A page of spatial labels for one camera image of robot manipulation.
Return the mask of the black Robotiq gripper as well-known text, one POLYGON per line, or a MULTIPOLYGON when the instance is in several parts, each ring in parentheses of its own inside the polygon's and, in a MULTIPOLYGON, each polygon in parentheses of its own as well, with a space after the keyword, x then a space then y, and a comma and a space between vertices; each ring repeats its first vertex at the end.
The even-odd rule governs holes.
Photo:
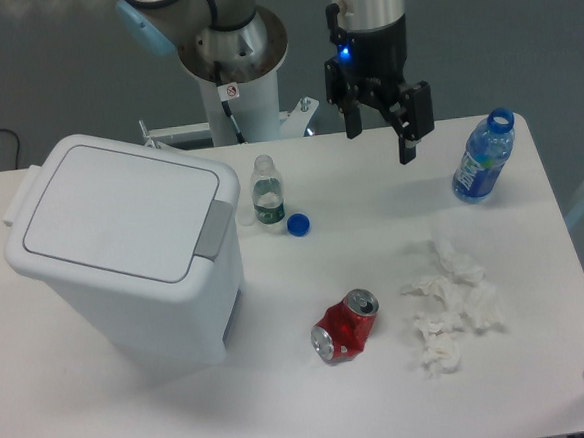
POLYGON ((375 30, 330 30, 336 55, 324 62, 326 96, 343 115, 346 137, 362 133, 359 105, 377 109, 398 137, 399 162, 417 155, 416 145, 435 128, 428 81, 406 84, 406 21, 375 30))

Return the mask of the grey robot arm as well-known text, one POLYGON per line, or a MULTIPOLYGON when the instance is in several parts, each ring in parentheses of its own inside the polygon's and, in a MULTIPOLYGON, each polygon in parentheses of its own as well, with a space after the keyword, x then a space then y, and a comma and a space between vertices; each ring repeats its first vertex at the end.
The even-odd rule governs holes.
MULTIPOLYGON (((141 45, 175 53, 198 82, 212 141, 218 146, 304 134, 315 103, 279 110, 277 72, 286 28, 257 0, 118 0, 117 13, 141 45)), ((324 63, 329 104, 346 135, 362 130, 361 107, 377 110, 398 137, 408 163, 435 126, 427 82, 407 83, 404 0, 330 0, 325 8, 335 48, 324 63)))

